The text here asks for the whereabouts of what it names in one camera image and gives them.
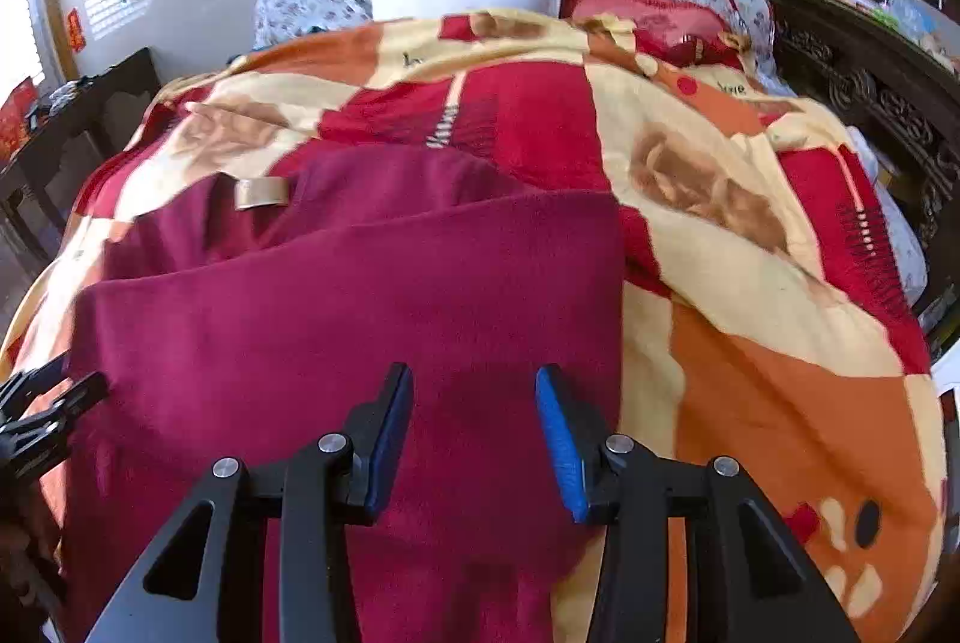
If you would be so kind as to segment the maroon fleece garment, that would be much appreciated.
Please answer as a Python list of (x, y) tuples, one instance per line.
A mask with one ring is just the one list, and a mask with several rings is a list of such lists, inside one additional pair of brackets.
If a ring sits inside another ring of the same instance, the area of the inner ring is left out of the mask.
[(82, 640), (213, 462), (281, 461), (409, 365), (381, 521), (348, 536), (370, 641), (545, 641), (586, 536), (535, 375), (620, 406), (622, 232), (599, 189), (532, 188), (455, 150), (320, 150), (281, 207), (213, 175), (133, 222), (73, 305), (71, 376), (109, 393), (67, 466), (64, 627)]

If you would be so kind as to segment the orange red cream blanket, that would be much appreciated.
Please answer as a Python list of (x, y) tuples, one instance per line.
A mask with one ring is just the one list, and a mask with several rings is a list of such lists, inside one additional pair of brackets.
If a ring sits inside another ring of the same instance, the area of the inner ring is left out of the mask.
[[(654, 58), (630, 20), (373, 23), (168, 83), (83, 186), (3, 368), (68, 357), (107, 246), (185, 189), (224, 175), (240, 211), (281, 207), (314, 154), (363, 145), (455, 150), (532, 188), (610, 194), (625, 266), (607, 422), (669, 459), (738, 459), (857, 636), (900, 638), (942, 554), (946, 448), (877, 194), (823, 106), (771, 97), (742, 69)], [(601, 538), (571, 523), (586, 542), (551, 590), (545, 641), (589, 625)]]

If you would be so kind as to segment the dark wooden side table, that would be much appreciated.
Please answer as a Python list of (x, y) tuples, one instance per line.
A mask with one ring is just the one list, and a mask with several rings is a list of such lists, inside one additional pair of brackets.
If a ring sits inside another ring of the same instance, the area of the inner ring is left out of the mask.
[(110, 66), (103, 74), (83, 77), (80, 92), (57, 113), (47, 118), (43, 126), (32, 133), (13, 158), (2, 168), (2, 219), (10, 225), (16, 238), (39, 266), (50, 262), (50, 255), (41, 240), (31, 232), (21, 217), (16, 196), (32, 198), (47, 222), (57, 232), (57, 240), (64, 239), (67, 221), (59, 207), (53, 204), (47, 186), (59, 173), (65, 145), (71, 139), (85, 136), (94, 154), (107, 160), (117, 154), (109, 137), (106, 121), (107, 100), (117, 94), (138, 97), (160, 92), (160, 76), (148, 46)]

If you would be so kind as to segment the red box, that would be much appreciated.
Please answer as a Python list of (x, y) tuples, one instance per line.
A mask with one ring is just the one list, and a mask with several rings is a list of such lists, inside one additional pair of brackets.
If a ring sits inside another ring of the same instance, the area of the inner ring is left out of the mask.
[(31, 77), (11, 90), (0, 108), (0, 162), (8, 163), (29, 137), (26, 118), (39, 95)]

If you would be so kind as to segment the red pillow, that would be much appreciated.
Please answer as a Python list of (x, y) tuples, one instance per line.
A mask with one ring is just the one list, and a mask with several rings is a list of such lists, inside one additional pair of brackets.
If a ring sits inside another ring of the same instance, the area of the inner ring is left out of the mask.
[(716, 12), (682, 0), (562, 0), (563, 19), (630, 20), (638, 48), (677, 67), (724, 64), (740, 69), (752, 40), (737, 35)]

